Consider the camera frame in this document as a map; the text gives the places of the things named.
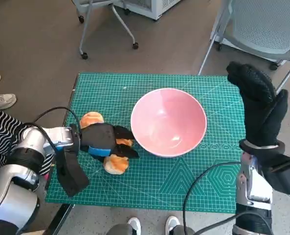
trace gray chair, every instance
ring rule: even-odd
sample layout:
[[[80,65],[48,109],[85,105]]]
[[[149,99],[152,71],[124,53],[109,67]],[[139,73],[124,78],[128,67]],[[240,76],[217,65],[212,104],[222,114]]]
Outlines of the gray chair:
[[[276,70],[283,61],[290,61],[290,0],[222,0],[198,75],[214,41],[218,41],[220,50],[223,39],[248,53],[276,61],[270,66]],[[277,93],[289,77],[290,71]]]
[[[111,9],[112,9],[113,13],[115,14],[117,19],[120,21],[120,23],[123,25],[123,27],[126,29],[128,34],[132,38],[132,40],[133,40],[133,49],[138,49],[138,43],[135,41],[134,35],[131,33],[129,28],[126,26],[124,21],[121,19],[121,17],[119,16],[117,11],[115,10],[115,7],[114,7],[113,3],[117,2],[117,1],[123,1],[123,0],[72,0],[73,4],[77,8],[77,16],[78,16],[79,21],[81,23],[85,22],[84,30],[83,30],[83,34],[82,34],[82,39],[81,39],[80,47],[79,47],[79,50],[80,50],[80,53],[81,53],[83,59],[85,59],[85,60],[88,59],[87,53],[82,51],[82,46],[83,46],[83,41],[84,41],[84,38],[85,38],[87,26],[89,24],[90,12],[94,8],[98,8],[98,7],[102,7],[102,6],[106,6],[106,5],[110,5],[111,6]],[[84,20],[84,17],[83,17],[82,14],[86,14],[86,20]]]

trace pink bowl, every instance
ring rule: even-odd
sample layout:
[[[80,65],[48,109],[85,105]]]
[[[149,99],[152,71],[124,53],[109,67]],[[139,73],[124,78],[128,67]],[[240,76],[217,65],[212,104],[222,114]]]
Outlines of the pink bowl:
[[[197,147],[205,134],[207,118],[190,94],[163,88],[145,94],[135,104],[131,128],[144,149],[171,158]]]

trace green cutting mat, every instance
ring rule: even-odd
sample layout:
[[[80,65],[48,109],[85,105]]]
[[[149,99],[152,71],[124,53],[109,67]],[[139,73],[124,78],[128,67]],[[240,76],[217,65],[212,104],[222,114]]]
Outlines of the green cutting mat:
[[[238,89],[222,76],[81,73],[71,109],[81,117],[102,113],[106,122],[130,127],[135,103],[147,92],[172,87],[193,95],[203,106],[208,127],[199,146],[177,158],[160,158],[138,144],[139,160],[130,160],[123,175],[108,174],[101,163],[81,152],[79,162],[90,180],[81,193],[68,198],[53,172],[46,201],[113,207],[181,210],[195,179],[213,164],[237,161],[238,141],[245,136],[243,103]],[[75,123],[73,117],[67,123]],[[208,173],[193,190],[187,209],[199,212],[235,211],[238,166],[221,166]]]

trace black glove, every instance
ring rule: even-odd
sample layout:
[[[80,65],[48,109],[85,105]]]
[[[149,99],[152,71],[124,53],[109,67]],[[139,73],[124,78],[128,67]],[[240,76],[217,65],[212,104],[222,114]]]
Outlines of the black glove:
[[[288,108],[288,91],[276,95],[269,77],[252,65],[231,62],[228,81],[239,88],[245,108],[246,139],[256,146],[277,145]]]
[[[96,123],[82,129],[81,150],[103,162],[115,154],[119,157],[139,158],[138,153],[125,144],[116,144],[116,139],[134,140],[132,132],[122,126]]]

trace chair wheel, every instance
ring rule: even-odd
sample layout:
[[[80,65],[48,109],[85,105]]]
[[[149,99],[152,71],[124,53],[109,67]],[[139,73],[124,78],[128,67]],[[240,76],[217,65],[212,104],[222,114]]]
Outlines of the chair wheel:
[[[84,23],[84,17],[83,16],[79,16],[78,20],[80,21],[81,24]]]
[[[87,60],[87,59],[88,59],[88,55],[87,55],[86,52],[83,52],[83,54],[82,54],[82,58],[83,58],[84,60]]]
[[[131,11],[128,8],[124,9],[124,15],[128,16],[130,13]]]
[[[221,51],[221,50],[222,50],[222,43],[218,43],[217,51]]]
[[[133,49],[134,49],[134,50],[137,50],[137,49],[138,49],[138,43],[134,43],[134,44],[133,44]]]
[[[279,65],[277,65],[277,63],[272,63],[272,64],[270,64],[270,66],[268,68],[271,71],[275,71],[275,70],[277,70],[278,67],[279,67]]]

